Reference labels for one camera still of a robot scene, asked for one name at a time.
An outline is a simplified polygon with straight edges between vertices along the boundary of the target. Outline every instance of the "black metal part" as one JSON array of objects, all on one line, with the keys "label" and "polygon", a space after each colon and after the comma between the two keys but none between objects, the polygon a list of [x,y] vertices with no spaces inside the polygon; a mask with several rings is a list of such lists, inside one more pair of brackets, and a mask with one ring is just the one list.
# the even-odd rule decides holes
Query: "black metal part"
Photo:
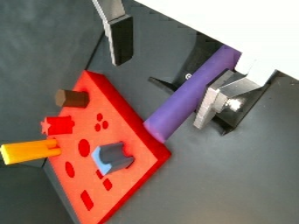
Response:
[{"label": "black metal part", "polygon": [[133,56],[133,18],[114,19],[108,23],[113,39],[114,64],[120,66]]}]

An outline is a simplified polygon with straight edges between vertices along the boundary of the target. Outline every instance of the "circular hole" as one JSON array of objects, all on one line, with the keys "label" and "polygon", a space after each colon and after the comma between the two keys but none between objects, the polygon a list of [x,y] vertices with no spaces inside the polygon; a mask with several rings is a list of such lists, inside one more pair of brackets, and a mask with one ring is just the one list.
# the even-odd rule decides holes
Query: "circular hole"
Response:
[{"label": "circular hole", "polygon": [[102,115],[98,113],[97,114],[97,120],[101,121],[102,120]]},{"label": "circular hole", "polygon": [[85,157],[89,154],[89,142],[85,139],[78,141],[78,154]]},{"label": "circular hole", "polygon": [[65,172],[68,173],[69,177],[74,177],[74,170],[70,162],[65,162]]},{"label": "circular hole", "polygon": [[102,122],[102,129],[105,130],[108,128],[108,121]]},{"label": "circular hole", "polygon": [[98,123],[97,123],[96,126],[94,126],[94,130],[96,130],[96,131],[100,131],[100,124],[98,124]]}]

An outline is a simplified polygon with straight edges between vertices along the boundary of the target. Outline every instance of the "dark gray table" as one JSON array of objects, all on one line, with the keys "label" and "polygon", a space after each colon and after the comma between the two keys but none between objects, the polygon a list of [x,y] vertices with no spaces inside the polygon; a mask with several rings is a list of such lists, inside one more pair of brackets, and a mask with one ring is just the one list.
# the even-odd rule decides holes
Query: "dark gray table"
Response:
[{"label": "dark gray table", "polygon": [[[88,69],[106,75],[145,119],[168,97],[146,78],[173,80],[192,50],[194,31],[133,1],[125,1],[125,8],[134,16],[134,56],[113,67],[104,38]],[[41,138],[42,117],[58,111],[52,100],[56,89],[72,87],[88,64],[102,26],[88,0],[2,1],[0,21],[1,138],[32,140]],[[108,223],[297,223],[297,94],[299,86],[289,78],[276,80],[225,136],[212,125],[196,130],[190,115],[165,143],[172,158]],[[1,171],[1,181],[21,181]],[[58,189],[48,165],[45,171]],[[5,191],[1,207],[9,205],[9,194],[16,192],[17,184]],[[26,193],[37,209],[42,205]],[[32,211],[24,205],[16,208]],[[46,210],[53,219],[68,223],[66,214],[53,204]],[[6,210],[0,211],[1,220],[9,223]]]}]

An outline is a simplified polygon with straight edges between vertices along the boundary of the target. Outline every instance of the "shape-shaped hole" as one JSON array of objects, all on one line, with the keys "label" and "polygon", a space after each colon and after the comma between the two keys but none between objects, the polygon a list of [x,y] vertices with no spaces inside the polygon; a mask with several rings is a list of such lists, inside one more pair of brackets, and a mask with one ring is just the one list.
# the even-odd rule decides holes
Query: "shape-shaped hole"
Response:
[{"label": "shape-shaped hole", "polygon": [[102,129],[105,130],[108,128],[108,121],[102,122]]},{"label": "shape-shaped hole", "polygon": [[98,178],[98,179],[102,179],[104,176],[102,176],[102,174],[100,173],[98,170],[96,171],[96,174],[97,174],[97,178]]},{"label": "shape-shaped hole", "polygon": [[96,130],[96,131],[100,131],[100,124],[98,124],[98,123],[97,123],[96,126],[94,126],[94,130]]},{"label": "shape-shaped hole", "polygon": [[85,208],[88,210],[90,210],[90,208],[93,207],[93,201],[92,201],[92,199],[89,197],[89,194],[88,194],[88,192],[85,190],[80,194],[80,198],[81,198],[81,201],[82,201],[82,203],[85,205]]},{"label": "shape-shaped hole", "polygon": [[102,115],[100,113],[97,113],[97,120],[101,121],[102,120]]},{"label": "shape-shaped hole", "polygon": [[112,188],[112,183],[108,178],[104,180],[102,185],[106,188],[106,190],[109,191],[109,189]]},{"label": "shape-shaped hole", "polygon": [[89,154],[89,142],[86,139],[81,139],[78,141],[78,154],[82,156],[82,157],[86,157],[88,154]]},{"label": "shape-shaped hole", "polygon": [[70,162],[65,162],[65,172],[68,173],[68,176],[70,178],[74,177],[74,169],[73,169]]}]

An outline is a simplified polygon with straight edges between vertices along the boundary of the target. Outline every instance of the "red block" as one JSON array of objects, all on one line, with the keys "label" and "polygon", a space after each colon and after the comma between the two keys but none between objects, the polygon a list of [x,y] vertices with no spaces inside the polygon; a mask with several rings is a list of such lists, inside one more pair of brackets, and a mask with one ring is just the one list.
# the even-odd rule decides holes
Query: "red block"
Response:
[{"label": "red block", "polygon": [[[146,132],[142,120],[104,75],[82,72],[74,91],[88,93],[85,108],[62,108],[70,116],[72,134],[53,135],[61,154],[50,157],[69,203],[82,224],[108,220],[141,184],[150,178],[170,152]],[[124,142],[124,153],[134,162],[102,177],[90,152],[98,145]]]},{"label": "red block", "polygon": [[70,116],[58,116],[44,118],[41,122],[41,133],[46,136],[70,134],[74,122],[70,120]]}]

